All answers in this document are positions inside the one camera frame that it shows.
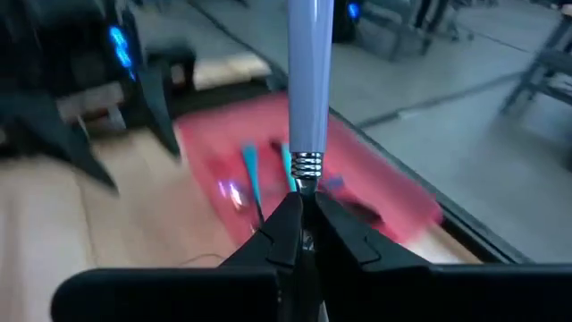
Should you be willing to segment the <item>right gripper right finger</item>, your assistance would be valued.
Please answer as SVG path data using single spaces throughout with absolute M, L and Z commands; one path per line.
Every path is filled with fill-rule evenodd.
M 434 264 L 315 196 L 315 264 L 332 321 L 571 321 L 564 264 Z

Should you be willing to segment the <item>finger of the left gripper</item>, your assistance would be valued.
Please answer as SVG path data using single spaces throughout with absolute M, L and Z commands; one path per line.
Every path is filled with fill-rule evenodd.
M 1 157 L 45 155 L 82 171 L 117 194 L 118 188 L 90 145 L 59 114 L 45 91 L 1 93 Z
M 165 98 L 165 85 L 169 83 L 167 67 L 168 64 L 161 60 L 140 66 L 136 72 L 137 95 L 145 108 L 146 126 L 173 157 L 180 158 L 181 151 Z

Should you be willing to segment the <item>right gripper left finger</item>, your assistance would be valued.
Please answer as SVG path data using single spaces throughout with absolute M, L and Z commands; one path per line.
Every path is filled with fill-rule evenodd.
M 57 322 L 299 321 L 303 203 L 288 194 L 218 267 L 97 268 L 61 283 Z

